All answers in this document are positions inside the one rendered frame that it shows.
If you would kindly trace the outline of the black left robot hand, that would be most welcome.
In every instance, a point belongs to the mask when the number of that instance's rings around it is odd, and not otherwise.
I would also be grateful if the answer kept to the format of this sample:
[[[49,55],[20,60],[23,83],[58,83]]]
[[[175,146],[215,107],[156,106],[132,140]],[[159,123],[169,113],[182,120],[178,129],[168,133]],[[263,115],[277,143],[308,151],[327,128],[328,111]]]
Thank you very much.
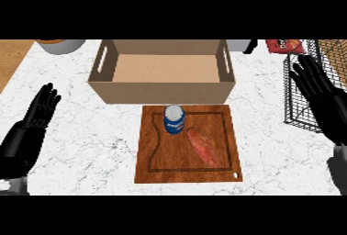
[[[46,129],[61,96],[54,84],[42,87],[26,117],[18,121],[0,143],[0,179],[26,177],[41,156]]]

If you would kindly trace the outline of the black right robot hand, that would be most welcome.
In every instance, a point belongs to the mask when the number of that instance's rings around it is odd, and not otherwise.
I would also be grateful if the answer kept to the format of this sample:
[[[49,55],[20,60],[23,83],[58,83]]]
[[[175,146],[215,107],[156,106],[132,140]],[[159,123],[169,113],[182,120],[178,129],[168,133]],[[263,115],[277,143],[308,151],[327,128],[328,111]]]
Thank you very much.
[[[295,80],[326,137],[347,146],[347,92],[337,88],[311,55],[300,55],[293,64]]]

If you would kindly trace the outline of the orange sweet potato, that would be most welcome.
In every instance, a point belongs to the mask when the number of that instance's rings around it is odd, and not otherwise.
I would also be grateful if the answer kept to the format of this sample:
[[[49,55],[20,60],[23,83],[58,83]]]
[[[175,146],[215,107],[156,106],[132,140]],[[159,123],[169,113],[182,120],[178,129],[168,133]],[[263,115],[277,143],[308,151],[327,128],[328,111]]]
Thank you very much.
[[[200,158],[203,159],[203,161],[210,167],[218,168],[219,167],[218,154],[213,149],[207,135],[197,128],[190,128],[188,138],[190,138],[191,146]]]

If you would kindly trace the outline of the brown wooden cutting board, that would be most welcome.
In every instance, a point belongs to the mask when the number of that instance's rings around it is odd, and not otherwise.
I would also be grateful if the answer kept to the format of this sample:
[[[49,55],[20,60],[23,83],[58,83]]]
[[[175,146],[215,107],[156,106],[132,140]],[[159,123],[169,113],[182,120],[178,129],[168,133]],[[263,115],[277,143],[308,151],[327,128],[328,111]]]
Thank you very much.
[[[240,152],[230,105],[184,106],[185,126],[170,134],[166,106],[144,106],[137,184],[241,182]],[[207,163],[191,144],[188,130],[206,136],[216,159]]]

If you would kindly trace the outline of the red snack bag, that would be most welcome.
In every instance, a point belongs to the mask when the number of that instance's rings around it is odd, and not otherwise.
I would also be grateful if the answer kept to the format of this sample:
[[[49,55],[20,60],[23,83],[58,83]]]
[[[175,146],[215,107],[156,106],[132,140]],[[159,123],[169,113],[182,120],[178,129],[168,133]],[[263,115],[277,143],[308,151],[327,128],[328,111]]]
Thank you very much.
[[[299,39],[268,39],[269,53],[278,54],[305,54],[303,42]]]

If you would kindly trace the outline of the grey round pot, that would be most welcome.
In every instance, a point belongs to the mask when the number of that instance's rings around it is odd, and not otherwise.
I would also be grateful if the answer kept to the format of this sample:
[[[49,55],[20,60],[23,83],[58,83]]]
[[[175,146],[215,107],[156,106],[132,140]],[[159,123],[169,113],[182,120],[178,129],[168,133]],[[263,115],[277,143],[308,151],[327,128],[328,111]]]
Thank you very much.
[[[74,52],[85,44],[83,39],[39,39],[42,48],[46,52],[55,55],[63,55]]]

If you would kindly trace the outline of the blue can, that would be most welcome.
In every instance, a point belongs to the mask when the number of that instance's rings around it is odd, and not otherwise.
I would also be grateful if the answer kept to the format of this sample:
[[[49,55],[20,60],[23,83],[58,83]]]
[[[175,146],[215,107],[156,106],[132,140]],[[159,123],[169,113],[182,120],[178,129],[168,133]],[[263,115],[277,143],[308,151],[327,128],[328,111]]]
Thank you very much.
[[[185,127],[185,110],[170,105],[165,109],[165,128],[170,134],[179,134]]]

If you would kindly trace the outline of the tan cardboard box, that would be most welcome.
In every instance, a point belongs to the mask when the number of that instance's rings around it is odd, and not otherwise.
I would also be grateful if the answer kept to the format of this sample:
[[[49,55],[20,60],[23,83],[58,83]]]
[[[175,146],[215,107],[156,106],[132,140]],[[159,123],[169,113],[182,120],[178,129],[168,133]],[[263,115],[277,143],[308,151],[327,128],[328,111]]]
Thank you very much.
[[[89,84],[108,104],[221,105],[237,84],[224,39],[105,39]]]

